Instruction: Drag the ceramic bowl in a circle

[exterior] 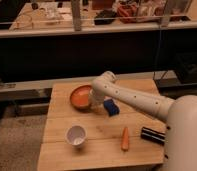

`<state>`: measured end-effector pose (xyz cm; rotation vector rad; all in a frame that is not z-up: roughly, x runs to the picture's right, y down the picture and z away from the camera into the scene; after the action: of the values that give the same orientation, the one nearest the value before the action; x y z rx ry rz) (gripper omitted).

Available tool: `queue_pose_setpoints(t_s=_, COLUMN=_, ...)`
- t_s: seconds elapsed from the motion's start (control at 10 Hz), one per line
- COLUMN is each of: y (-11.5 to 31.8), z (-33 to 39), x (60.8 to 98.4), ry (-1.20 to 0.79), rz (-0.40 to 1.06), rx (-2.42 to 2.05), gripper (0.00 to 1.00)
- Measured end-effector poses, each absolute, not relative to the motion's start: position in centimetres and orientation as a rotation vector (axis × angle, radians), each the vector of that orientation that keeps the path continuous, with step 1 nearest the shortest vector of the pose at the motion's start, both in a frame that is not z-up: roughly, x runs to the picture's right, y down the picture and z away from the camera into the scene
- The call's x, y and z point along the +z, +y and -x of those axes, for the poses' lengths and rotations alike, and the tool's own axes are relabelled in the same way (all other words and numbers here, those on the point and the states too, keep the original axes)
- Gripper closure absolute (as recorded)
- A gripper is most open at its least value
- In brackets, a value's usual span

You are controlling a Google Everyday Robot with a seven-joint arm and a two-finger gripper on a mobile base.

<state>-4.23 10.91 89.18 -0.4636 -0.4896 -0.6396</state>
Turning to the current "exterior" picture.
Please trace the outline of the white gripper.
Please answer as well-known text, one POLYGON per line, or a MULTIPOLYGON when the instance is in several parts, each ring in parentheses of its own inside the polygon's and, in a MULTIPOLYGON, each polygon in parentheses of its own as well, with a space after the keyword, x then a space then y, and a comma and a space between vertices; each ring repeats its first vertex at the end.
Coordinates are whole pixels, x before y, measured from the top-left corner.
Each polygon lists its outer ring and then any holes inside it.
POLYGON ((105 95, 102 94, 101 92, 95 91, 93 89, 90 90, 89 102, 90 102, 90 107, 92 109, 96 109, 99 106, 101 106, 104 102, 104 99, 105 99, 105 95))

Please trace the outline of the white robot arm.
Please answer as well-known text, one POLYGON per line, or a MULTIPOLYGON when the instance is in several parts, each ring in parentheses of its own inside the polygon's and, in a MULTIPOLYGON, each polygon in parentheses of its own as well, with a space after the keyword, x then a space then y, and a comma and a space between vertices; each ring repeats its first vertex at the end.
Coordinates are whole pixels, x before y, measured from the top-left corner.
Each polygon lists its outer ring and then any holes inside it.
POLYGON ((162 171, 197 171, 197 95, 174 100, 115 82, 111 71, 96 77, 91 83, 91 103, 99 105, 109 96, 162 121, 166 124, 162 171))

